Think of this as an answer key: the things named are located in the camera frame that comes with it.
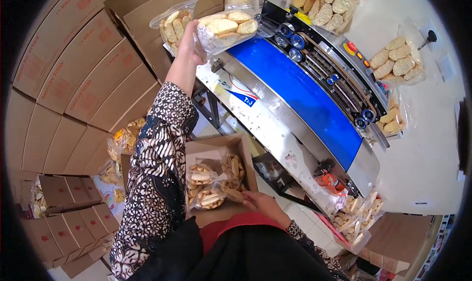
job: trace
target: blue conveyor belt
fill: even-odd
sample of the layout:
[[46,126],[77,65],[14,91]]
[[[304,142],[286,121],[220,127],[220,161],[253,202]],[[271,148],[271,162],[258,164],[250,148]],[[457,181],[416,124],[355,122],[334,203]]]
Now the blue conveyor belt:
[[359,136],[334,101],[284,53],[262,38],[252,38],[228,52],[274,90],[348,170],[359,149]]

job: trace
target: black knob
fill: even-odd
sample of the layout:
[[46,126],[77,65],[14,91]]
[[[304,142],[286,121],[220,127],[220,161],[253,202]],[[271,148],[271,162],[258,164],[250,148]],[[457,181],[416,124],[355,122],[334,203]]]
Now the black knob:
[[292,5],[291,5],[291,6],[289,7],[289,9],[290,9],[290,14],[291,14],[291,15],[294,15],[294,14],[296,14],[296,13],[298,12],[298,8],[296,8],[295,6],[292,6]]
[[436,40],[438,39],[438,37],[436,36],[436,33],[434,33],[433,30],[429,30],[428,32],[428,38],[426,38],[428,40],[428,42],[436,42]]

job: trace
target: white tile floor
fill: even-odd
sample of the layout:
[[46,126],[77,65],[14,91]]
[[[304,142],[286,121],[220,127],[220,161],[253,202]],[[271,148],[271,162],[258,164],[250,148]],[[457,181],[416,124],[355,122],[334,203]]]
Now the white tile floor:
[[326,250],[329,256],[336,256],[342,248],[334,242],[334,236],[329,228],[310,209],[280,197],[272,188],[259,176],[257,177],[257,187],[259,192],[274,196],[280,208],[288,216],[295,220],[297,225],[315,243],[315,245]]

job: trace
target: red cloth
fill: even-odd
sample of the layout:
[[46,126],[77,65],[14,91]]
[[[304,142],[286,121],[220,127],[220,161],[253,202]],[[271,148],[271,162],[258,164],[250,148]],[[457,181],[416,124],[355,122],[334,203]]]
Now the red cloth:
[[248,212],[233,215],[228,220],[215,221],[200,229],[200,237],[204,242],[204,254],[215,244],[218,237],[229,229],[239,226],[266,225],[284,230],[278,223],[262,213]]

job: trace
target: red emergency stop button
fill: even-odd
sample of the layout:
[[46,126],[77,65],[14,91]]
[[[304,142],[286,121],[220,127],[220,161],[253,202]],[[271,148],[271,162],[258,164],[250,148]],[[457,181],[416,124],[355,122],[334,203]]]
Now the red emergency stop button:
[[354,51],[354,52],[357,51],[357,46],[354,44],[354,42],[348,41],[347,42],[347,47],[349,47],[349,49]]

